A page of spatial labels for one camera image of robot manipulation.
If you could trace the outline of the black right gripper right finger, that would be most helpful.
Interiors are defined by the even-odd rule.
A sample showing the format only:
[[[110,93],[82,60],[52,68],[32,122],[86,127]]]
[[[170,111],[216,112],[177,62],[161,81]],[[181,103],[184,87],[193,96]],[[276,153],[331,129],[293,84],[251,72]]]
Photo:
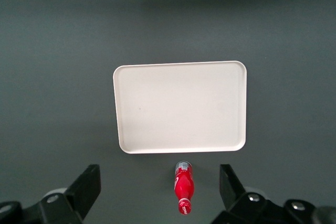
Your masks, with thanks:
[[[212,223],[335,223],[335,207],[316,207],[299,199],[278,206],[260,193],[245,190],[229,164],[220,165],[219,192],[225,209]]]

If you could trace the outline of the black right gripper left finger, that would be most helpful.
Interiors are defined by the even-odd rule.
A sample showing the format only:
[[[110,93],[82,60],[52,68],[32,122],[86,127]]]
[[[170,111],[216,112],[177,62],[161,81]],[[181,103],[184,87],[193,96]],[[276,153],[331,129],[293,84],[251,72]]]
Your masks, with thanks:
[[[69,187],[49,191],[30,207],[2,202],[1,223],[83,223],[100,192],[100,166],[91,164]]]

